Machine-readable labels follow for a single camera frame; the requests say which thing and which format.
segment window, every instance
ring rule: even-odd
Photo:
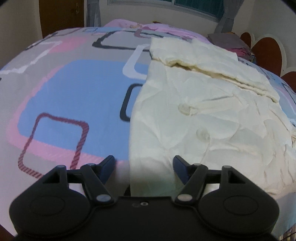
[[[157,5],[195,13],[216,21],[222,18],[224,12],[223,0],[109,0],[109,4]]]

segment headboard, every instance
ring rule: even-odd
[[[280,76],[296,91],[296,67],[287,68],[287,57],[283,44],[274,35],[266,34],[257,40],[252,33],[241,35],[256,56],[257,65]]]

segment curtain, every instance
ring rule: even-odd
[[[100,27],[101,16],[99,0],[87,0],[86,11],[86,26],[87,27]]]
[[[224,0],[224,14],[218,23],[214,33],[227,33],[232,31],[234,18],[237,15],[244,0]]]

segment wall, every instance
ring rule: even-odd
[[[35,1],[9,0],[0,7],[0,69],[38,40]]]
[[[100,0],[102,26],[116,18],[139,23],[158,21],[177,28],[187,29],[203,36],[213,33],[217,22],[162,7],[137,5],[107,5],[108,0]],[[248,27],[252,15],[254,0],[245,0],[235,20],[233,31],[241,35]]]
[[[282,42],[287,67],[296,66],[296,14],[280,0],[256,0],[248,31],[259,38],[273,34]]]
[[[34,2],[34,18],[35,18],[35,26],[37,28],[37,38],[42,39],[42,30],[40,23],[40,14],[39,14],[39,0],[31,0]]]

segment crumpled cloth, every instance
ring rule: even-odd
[[[175,155],[209,169],[233,166],[275,198],[296,190],[295,129],[264,75],[198,40],[153,38],[150,52],[131,115],[133,196],[176,195]]]

